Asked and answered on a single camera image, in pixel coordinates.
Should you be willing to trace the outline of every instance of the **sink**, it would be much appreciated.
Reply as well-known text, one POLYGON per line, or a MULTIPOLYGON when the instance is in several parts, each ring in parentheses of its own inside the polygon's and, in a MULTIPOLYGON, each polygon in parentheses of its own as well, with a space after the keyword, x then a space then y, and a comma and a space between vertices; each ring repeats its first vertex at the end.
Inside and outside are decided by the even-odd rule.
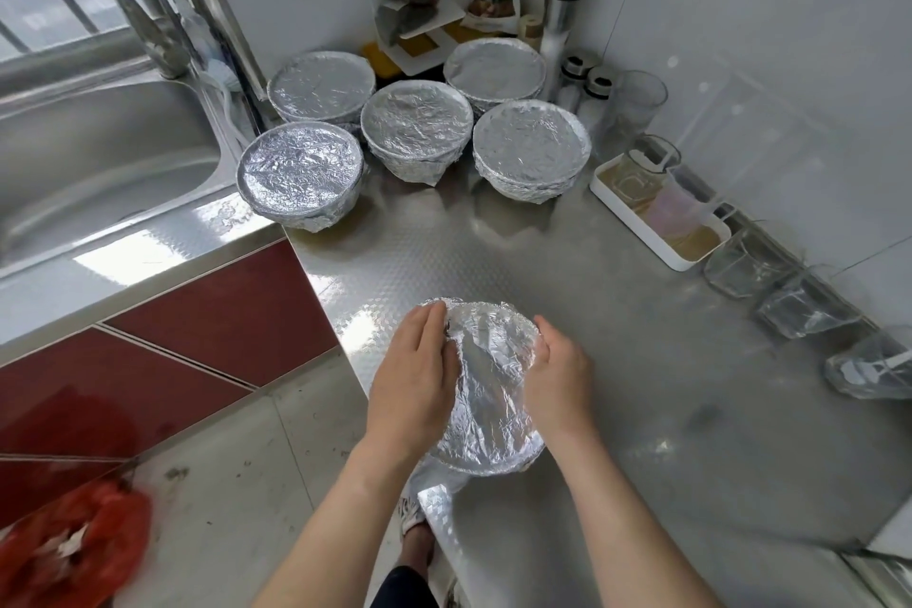
POLYGON ((143 72, 0 118, 0 276, 232 185, 203 99, 143 72))

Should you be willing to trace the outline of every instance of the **faucet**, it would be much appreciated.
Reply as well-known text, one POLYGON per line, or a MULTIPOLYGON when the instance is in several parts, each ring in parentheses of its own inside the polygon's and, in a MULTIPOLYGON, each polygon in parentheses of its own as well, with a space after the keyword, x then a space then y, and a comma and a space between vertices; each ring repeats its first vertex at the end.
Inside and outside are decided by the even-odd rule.
MULTIPOLYGON (((190 58, 200 60, 196 49, 187 38, 184 44, 180 44, 176 39, 170 37, 159 27, 155 21, 143 10, 136 0, 116 0, 120 9, 130 22, 131 27, 140 37, 143 47, 152 61, 158 66, 162 77, 167 80, 174 80, 188 71, 190 68, 190 58)), ((168 6, 165 8, 170 13, 171 22, 177 31, 177 34, 185 37, 186 32, 181 26, 181 21, 177 15, 168 6)))

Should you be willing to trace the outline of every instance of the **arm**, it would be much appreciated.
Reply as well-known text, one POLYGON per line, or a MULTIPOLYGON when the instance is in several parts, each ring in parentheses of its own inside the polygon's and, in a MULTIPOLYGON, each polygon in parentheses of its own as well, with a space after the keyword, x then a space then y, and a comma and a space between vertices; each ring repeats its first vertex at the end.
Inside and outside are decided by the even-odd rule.
POLYGON ((446 306, 413 309, 374 377, 368 428, 255 608, 361 608, 383 534, 418 460, 443 435, 459 377, 446 306))
POLYGON ((564 474, 607 608, 722 608, 611 460, 593 423, 592 365, 543 317, 525 377, 532 422, 564 474))

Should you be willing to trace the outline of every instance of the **red trash bag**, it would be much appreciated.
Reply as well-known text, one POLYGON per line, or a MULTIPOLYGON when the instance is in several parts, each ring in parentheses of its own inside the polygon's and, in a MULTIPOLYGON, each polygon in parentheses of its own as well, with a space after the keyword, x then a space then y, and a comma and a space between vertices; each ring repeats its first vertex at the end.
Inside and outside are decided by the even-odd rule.
POLYGON ((68 492, 0 541, 0 605, 97 608, 133 578, 151 526, 149 498, 120 481, 68 492))

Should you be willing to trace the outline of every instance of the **foil-covered bowl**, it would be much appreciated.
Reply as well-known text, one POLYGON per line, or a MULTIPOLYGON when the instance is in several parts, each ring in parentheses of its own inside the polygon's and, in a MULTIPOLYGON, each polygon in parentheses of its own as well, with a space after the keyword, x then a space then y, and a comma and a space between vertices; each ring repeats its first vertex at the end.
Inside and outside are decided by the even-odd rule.
POLYGON ((377 87, 367 59, 337 50, 316 50, 290 60, 266 85, 278 114, 290 123, 357 124, 377 87))
POLYGON ((465 95, 476 118, 504 102, 538 96, 545 74, 541 54, 518 38, 467 41, 443 64, 447 84, 465 95))
POLYGON ((355 207, 363 172, 361 146, 345 129, 320 121, 286 123, 245 149, 237 189, 257 214, 317 232, 355 207))
POLYGON ((361 134, 397 178, 436 186, 472 137, 472 107, 459 92, 430 80, 403 80, 370 97, 361 134))
POLYGON ((475 166, 508 198, 541 204, 576 183, 592 144, 569 111, 535 99, 501 104, 475 124, 475 166))
POLYGON ((450 423, 429 456, 471 475, 521 471, 544 448, 522 391, 538 329, 507 303, 443 301, 462 373, 450 423))

